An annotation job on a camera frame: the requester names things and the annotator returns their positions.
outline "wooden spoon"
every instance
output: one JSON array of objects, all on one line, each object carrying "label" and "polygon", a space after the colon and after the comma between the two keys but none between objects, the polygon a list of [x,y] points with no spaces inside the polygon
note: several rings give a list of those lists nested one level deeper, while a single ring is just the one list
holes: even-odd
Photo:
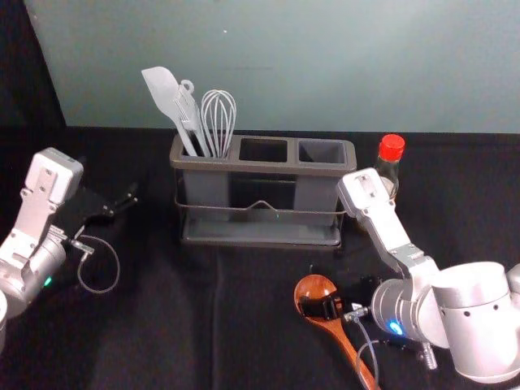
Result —
[{"label": "wooden spoon", "polygon": [[[311,299],[319,299],[325,297],[336,291],[336,286],[323,275],[307,275],[305,278],[300,280],[297,286],[294,288],[294,305],[298,313],[301,314],[298,302],[301,297],[308,297]],[[356,349],[350,343],[349,338],[345,335],[343,327],[341,326],[341,318],[326,320],[323,318],[311,318],[305,317],[305,319],[317,327],[321,327],[334,337],[337,343],[341,346],[344,353],[354,368],[356,369]],[[379,387],[375,383],[374,376],[372,376],[370,370],[363,362],[360,361],[359,368],[361,371],[361,377],[367,388],[370,390],[378,389]]]}]

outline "cable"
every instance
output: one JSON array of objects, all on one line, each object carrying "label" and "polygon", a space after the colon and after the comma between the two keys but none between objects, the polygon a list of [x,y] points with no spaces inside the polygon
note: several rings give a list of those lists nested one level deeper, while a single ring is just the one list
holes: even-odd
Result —
[{"label": "cable", "polygon": [[87,286],[87,284],[83,281],[83,278],[81,277],[81,269],[83,268],[83,265],[85,264],[85,261],[86,261],[86,259],[81,259],[80,265],[78,266],[78,271],[77,271],[78,280],[80,281],[81,287],[83,287],[85,290],[87,290],[93,294],[105,294],[105,293],[112,291],[115,288],[115,286],[117,286],[117,283],[119,282],[119,274],[121,273],[121,265],[119,263],[119,256],[117,255],[117,252],[115,252],[115,249],[112,247],[112,245],[110,245],[108,242],[106,242],[102,238],[99,238],[96,236],[88,236],[86,234],[82,234],[79,236],[79,238],[81,238],[81,237],[88,238],[90,240],[95,240],[95,241],[98,241],[98,242],[101,242],[102,244],[104,244],[112,252],[112,254],[114,254],[115,264],[117,266],[114,283],[111,286],[104,288],[103,290],[96,290],[94,288]]},{"label": "cable", "polygon": [[361,383],[362,383],[363,387],[366,390],[371,390],[371,389],[369,389],[365,385],[365,382],[363,381],[363,378],[361,376],[361,368],[360,368],[361,353],[363,352],[363,350],[368,345],[368,349],[370,350],[370,355],[372,355],[372,361],[374,362],[374,381],[375,381],[375,386],[376,387],[379,386],[379,366],[377,364],[377,359],[375,358],[375,351],[374,351],[374,346],[373,346],[373,344],[379,343],[379,341],[378,340],[374,340],[374,341],[371,340],[371,338],[368,336],[368,333],[366,332],[365,327],[363,326],[363,324],[361,323],[361,321],[359,320],[358,317],[354,318],[353,321],[359,326],[359,328],[361,329],[361,332],[363,333],[363,335],[365,336],[365,339],[366,339],[366,343],[357,351],[357,355],[356,355],[356,372],[357,372],[357,376],[361,380]]}]

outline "black table surface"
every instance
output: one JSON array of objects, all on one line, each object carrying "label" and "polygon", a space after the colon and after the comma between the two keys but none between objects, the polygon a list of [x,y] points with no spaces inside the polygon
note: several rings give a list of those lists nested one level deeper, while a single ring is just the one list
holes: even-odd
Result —
[{"label": "black table surface", "polygon": [[[380,135],[349,139],[358,167],[373,164]],[[520,137],[408,134],[396,212],[439,268],[520,259]],[[0,233],[20,207],[30,158],[52,145],[86,157],[83,184],[115,199],[141,179],[137,206],[96,234],[118,251],[118,287],[104,296],[57,283],[7,324],[1,389],[361,388],[329,336],[294,310],[293,289],[310,264],[392,277],[370,239],[348,221],[341,253],[182,246],[168,163],[172,132],[71,128],[0,130]],[[355,344],[359,330],[348,327]],[[373,337],[380,336],[369,326]],[[438,370],[414,353],[376,347],[381,387],[484,388],[435,349]],[[511,388],[520,378],[495,388]]]}]

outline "bottle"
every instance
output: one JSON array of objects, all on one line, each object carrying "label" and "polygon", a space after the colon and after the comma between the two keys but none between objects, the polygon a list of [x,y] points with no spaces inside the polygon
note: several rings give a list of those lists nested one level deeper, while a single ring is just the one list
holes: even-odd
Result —
[{"label": "bottle", "polygon": [[390,199],[395,200],[399,189],[399,162],[405,151],[405,140],[397,134],[387,134],[379,144],[375,170],[381,176]]}]

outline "blue led light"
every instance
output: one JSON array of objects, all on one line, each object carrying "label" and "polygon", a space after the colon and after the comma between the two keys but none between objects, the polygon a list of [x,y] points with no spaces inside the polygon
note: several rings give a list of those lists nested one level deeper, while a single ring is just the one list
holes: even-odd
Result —
[{"label": "blue led light", "polygon": [[394,332],[396,335],[403,336],[403,330],[401,329],[401,325],[397,321],[391,321],[388,324],[388,327],[392,332]]}]

